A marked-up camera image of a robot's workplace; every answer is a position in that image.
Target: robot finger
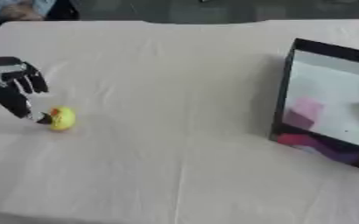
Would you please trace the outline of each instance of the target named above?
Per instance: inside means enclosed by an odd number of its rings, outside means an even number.
[[[21,65],[23,62],[16,57],[0,57],[0,66]]]
[[[8,83],[8,87],[13,88],[18,93],[20,93],[20,89],[18,88],[18,85],[16,84],[16,82],[14,80]]]
[[[32,84],[32,88],[34,89],[34,91],[36,93],[49,92],[49,88],[48,88],[46,81],[43,78],[41,73],[28,75],[27,77],[28,77],[28,80],[30,81],[30,83]]]
[[[22,87],[22,89],[27,93],[27,94],[32,94],[32,85],[30,84],[30,82],[27,80],[26,77],[20,78],[16,80],[20,86]]]
[[[0,104],[18,118],[31,113],[27,98],[11,87],[0,87]]]

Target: floor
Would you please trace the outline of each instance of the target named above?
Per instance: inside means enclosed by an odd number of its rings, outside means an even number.
[[[359,18],[359,0],[74,0],[84,20],[226,24]]]

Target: yellow ball in box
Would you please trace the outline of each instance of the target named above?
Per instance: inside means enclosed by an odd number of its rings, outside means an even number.
[[[69,107],[55,107],[50,111],[50,116],[53,119],[53,123],[50,125],[50,130],[62,131],[68,130],[76,122],[76,115],[74,111]]]

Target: white tablecloth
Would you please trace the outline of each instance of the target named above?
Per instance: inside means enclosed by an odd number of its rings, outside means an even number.
[[[359,20],[9,23],[0,56],[73,107],[64,133],[0,107],[0,212],[140,224],[359,223],[359,169],[267,139],[295,38],[359,48]]]

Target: person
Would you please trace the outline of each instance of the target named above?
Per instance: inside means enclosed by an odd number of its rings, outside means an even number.
[[[7,21],[77,20],[69,0],[0,0],[0,25]]]

